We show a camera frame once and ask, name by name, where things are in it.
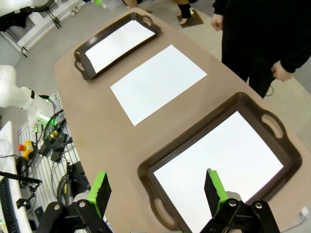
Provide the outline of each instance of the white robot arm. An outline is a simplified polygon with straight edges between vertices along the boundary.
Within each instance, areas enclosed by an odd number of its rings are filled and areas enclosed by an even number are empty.
[[[13,66],[0,65],[0,107],[16,106],[28,114],[29,126],[46,123],[54,114],[52,102],[36,95],[33,90],[16,86],[16,71]]]

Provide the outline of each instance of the table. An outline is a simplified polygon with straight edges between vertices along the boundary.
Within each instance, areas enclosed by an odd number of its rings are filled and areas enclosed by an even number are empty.
[[[90,82],[83,80],[74,67],[74,50],[71,50],[56,62],[55,78],[88,180],[93,183],[98,171],[108,172],[112,193],[106,216],[114,232],[167,232],[151,210],[148,195],[137,175],[139,164],[236,92],[245,92],[261,107],[267,110],[269,107],[231,70],[180,32],[141,9],[134,8],[126,14],[129,12],[149,15],[162,33]],[[170,44],[208,75],[133,126],[110,86]],[[289,130],[288,136],[300,151],[303,164],[269,202],[281,230],[311,202],[308,166],[311,156]]]
[[[10,122],[10,121],[8,121],[4,125],[2,130],[0,131],[0,133],[6,135],[6,137],[10,141],[11,145],[13,145],[13,133],[12,133],[12,131],[13,131],[12,130],[12,122]],[[4,162],[4,165],[3,165],[3,168],[1,169],[1,171],[17,174],[15,158],[14,157],[5,158],[5,162]],[[12,202],[13,202],[13,209],[14,209],[15,217],[16,217],[17,222],[18,222],[19,229],[23,233],[31,233],[32,230],[31,230],[30,225],[29,225],[29,221],[28,221],[28,218],[26,215],[25,207],[21,207],[18,209],[16,206],[16,201],[18,199],[22,198],[19,183],[16,180],[9,179],[9,185],[10,185],[10,194],[11,194]],[[4,220],[1,205],[0,205],[0,220]]]

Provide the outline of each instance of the white paper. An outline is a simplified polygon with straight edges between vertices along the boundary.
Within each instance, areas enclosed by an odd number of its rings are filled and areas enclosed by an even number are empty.
[[[86,51],[86,56],[97,73],[154,34],[136,20],[132,20],[91,47]]]
[[[248,122],[235,112],[194,145],[155,171],[166,194],[191,229],[211,219],[204,192],[206,171],[217,170],[225,191],[246,202],[283,165]]]
[[[111,90],[135,126],[206,75],[170,45],[112,85]]]

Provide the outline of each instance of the gray floor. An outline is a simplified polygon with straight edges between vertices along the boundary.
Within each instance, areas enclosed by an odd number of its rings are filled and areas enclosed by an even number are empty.
[[[181,33],[220,59],[222,34],[215,32],[210,26],[210,16],[213,12],[211,5],[212,0],[199,0],[192,4],[198,10],[204,24],[185,29],[178,25],[178,20],[174,15],[178,12],[178,7],[172,2],[147,0],[141,4],[141,7],[151,10],[153,15],[180,30]],[[77,44],[82,44],[126,10],[124,5],[109,10],[94,4],[87,4],[76,16],[62,21],[61,29],[53,28],[31,47],[27,53],[28,58],[22,58],[18,63],[16,66],[17,85],[29,87],[37,94],[50,95],[57,92],[53,76],[55,62],[68,50],[77,47]],[[307,92],[307,90],[311,91],[310,72],[308,72],[310,70],[311,64],[308,63],[295,74],[296,79],[292,78],[284,83],[274,81],[272,84],[275,89],[274,94],[264,100],[311,151],[311,95]],[[15,107],[9,107],[0,108],[0,115],[2,115],[2,125],[8,120],[13,122],[16,148],[17,131],[27,120],[26,114]],[[311,222],[307,221],[288,233],[311,232],[309,229],[311,229]]]

